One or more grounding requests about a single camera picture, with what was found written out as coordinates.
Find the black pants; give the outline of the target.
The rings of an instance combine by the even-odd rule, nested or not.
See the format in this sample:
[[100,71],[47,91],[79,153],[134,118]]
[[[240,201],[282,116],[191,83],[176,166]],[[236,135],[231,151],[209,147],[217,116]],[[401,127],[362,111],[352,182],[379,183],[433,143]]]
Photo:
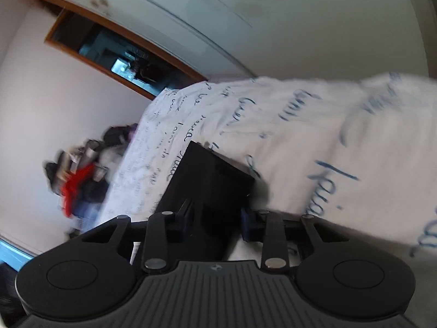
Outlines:
[[226,260],[255,184],[248,167],[191,141],[155,210],[174,214],[166,224],[169,263]]

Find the pile of clothes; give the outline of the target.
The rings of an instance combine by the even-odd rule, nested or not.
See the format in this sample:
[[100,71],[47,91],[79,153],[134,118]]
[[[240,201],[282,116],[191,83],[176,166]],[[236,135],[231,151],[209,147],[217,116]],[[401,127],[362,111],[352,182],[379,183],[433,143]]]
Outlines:
[[100,139],[60,150],[43,169],[50,191],[60,199],[66,218],[78,221],[76,231],[91,225],[99,214],[110,182],[135,136],[137,123],[109,127]]

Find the white script-print bed sheet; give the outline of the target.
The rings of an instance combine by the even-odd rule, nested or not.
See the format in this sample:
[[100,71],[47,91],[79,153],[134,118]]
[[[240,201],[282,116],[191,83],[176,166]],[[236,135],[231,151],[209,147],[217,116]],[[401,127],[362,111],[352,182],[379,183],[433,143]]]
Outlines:
[[436,326],[436,81],[256,78],[162,91],[147,107],[99,222],[156,209],[195,141],[246,166],[255,208],[311,214],[404,260],[406,312]]

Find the window with grey frame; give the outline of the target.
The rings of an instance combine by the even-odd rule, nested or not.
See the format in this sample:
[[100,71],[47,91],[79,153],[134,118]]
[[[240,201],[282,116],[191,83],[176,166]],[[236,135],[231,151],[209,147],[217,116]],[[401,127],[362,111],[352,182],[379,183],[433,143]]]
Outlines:
[[27,263],[33,256],[1,239],[1,261],[14,265]]

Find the wooden door frame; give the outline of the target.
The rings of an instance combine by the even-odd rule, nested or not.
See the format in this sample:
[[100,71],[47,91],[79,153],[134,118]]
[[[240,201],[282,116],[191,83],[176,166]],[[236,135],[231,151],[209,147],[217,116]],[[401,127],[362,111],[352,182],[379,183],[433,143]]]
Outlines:
[[67,0],[36,0],[57,19],[45,43],[153,100],[206,78],[139,35]]

